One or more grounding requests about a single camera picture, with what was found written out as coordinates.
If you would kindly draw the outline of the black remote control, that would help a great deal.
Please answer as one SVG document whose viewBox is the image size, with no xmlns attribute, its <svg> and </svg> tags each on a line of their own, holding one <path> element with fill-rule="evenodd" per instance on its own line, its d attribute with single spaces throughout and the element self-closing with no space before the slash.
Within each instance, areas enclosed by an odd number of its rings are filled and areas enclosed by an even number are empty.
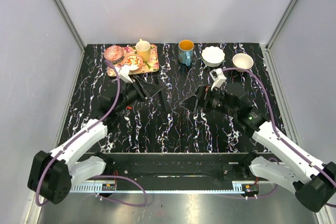
<svg viewBox="0 0 336 224">
<path fill-rule="evenodd" d="M 164 113 L 170 113 L 170 109 L 168 107 L 168 103 L 165 99 L 165 90 L 163 88 L 163 86 L 161 85 L 160 83 L 160 78 L 159 78 L 159 75 L 158 74 L 155 74 L 154 75 L 154 81 L 155 81 L 155 84 L 159 85 L 160 86 L 160 91 L 158 92 L 158 96 L 159 96 L 159 101 L 160 101 L 160 106 L 161 106 L 161 109 Z"/>
</svg>

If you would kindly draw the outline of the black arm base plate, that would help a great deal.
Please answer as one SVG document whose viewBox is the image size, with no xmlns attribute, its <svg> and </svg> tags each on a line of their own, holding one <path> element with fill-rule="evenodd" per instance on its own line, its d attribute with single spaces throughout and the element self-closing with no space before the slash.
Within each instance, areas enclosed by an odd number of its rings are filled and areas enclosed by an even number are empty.
<svg viewBox="0 0 336 224">
<path fill-rule="evenodd" d="M 129 178 L 201 176 L 216 180 L 254 180 L 248 164 L 253 158 L 273 158 L 271 153 L 106 153 L 113 171 Z"/>
</svg>

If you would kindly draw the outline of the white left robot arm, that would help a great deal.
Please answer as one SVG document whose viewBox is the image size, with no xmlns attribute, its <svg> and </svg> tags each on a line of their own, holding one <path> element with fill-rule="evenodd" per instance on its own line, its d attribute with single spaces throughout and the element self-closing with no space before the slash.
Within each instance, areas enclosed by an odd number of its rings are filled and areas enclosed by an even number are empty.
<svg viewBox="0 0 336 224">
<path fill-rule="evenodd" d="M 114 96 L 102 96 L 93 118 L 68 141 L 50 152 L 39 151 L 33 158 L 27 187 L 53 204 L 62 202 L 70 190 L 89 178 L 109 179 L 115 175 L 114 160 L 97 152 L 85 161 L 80 157 L 105 138 L 118 124 L 120 112 L 135 102 L 146 102 L 161 92 L 158 83 L 139 77 L 122 86 L 117 84 Z"/>
</svg>

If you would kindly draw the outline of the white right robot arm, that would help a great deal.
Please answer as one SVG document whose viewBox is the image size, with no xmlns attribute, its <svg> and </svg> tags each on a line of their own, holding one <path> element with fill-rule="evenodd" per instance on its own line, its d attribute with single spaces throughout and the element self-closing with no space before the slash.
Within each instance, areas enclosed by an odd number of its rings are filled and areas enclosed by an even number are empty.
<svg viewBox="0 0 336 224">
<path fill-rule="evenodd" d="M 223 92 L 200 86 L 180 105 L 193 113 L 201 108 L 205 112 L 216 111 L 232 117 L 241 133 L 267 147 L 284 162 L 281 166 L 250 154 L 238 168 L 241 178 L 265 178 L 292 192 L 312 212 L 319 212 L 335 194 L 335 163 L 326 164 L 314 158 L 286 137 L 249 103 L 247 92 L 240 84 L 229 83 Z"/>
</svg>

